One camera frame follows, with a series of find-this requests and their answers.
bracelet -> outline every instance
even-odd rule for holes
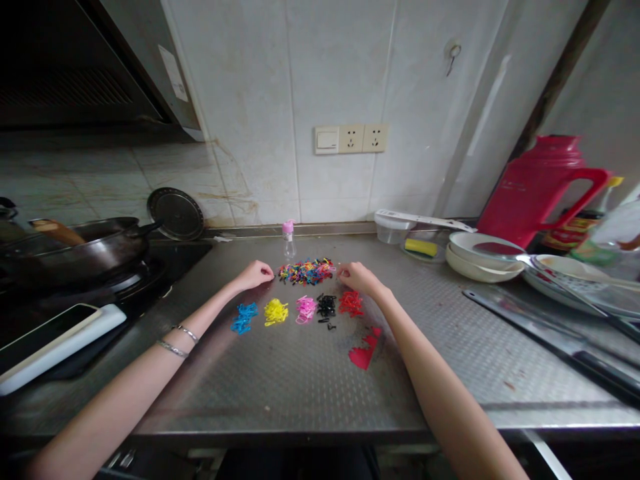
[[[188,336],[191,337],[191,340],[193,340],[193,343],[195,345],[198,344],[198,337],[196,337],[193,332],[191,330],[189,330],[188,328],[183,327],[182,325],[174,325],[171,327],[171,330],[173,329],[178,329],[178,330],[182,330],[184,333],[186,333]]]
[[[166,348],[170,352],[175,353],[178,357],[187,358],[189,356],[187,352],[177,349],[172,344],[167,343],[164,340],[158,340],[156,343],[160,345],[162,348]]]

hand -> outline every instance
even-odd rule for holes
[[[266,263],[260,260],[252,261],[247,268],[242,270],[232,283],[241,291],[249,290],[258,285],[273,280],[273,270]]]
[[[385,286],[378,280],[371,270],[360,262],[341,264],[338,278],[346,286],[372,297]]]

smartphone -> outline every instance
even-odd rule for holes
[[[0,374],[36,360],[98,318],[98,307],[78,303],[22,337],[0,347]]]

pink bottle cap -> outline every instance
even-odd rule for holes
[[[282,224],[282,232],[283,233],[293,233],[293,224],[295,220],[289,219]]]

kitchen counter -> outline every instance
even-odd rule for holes
[[[416,261],[374,235],[296,237],[298,259],[362,261],[395,293],[504,435],[534,429],[546,435],[636,435],[640,411],[613,398],[548,350],[462,295],[486,286],[446,266]],[[57,432],[118,372],[232,279],[251,259],[274,270],[285,262],[280,238],[216,243],[121,340],[82,377],[27,385],[0,399],[4,434],[44,441]],[[572,317],[607,342],[640,347],[589,315],[575,313],[525,285],[510,289],[552,313]],[[343,292],[333,280],[314,286],[277,279],[238,296],[220,314],[184,366],[154,402],[132,439],[187,445],[323,444],[429,441],[393,336],[372,300],[364,318],[338,314],[326,324],[297,325],[296,299]],[[289,302],[285,323],[264,326],[264,305]],[[257,302],[250,332],[230,330],[239,303]],[[370,327],[382,329],[364,371],[348,358]]]

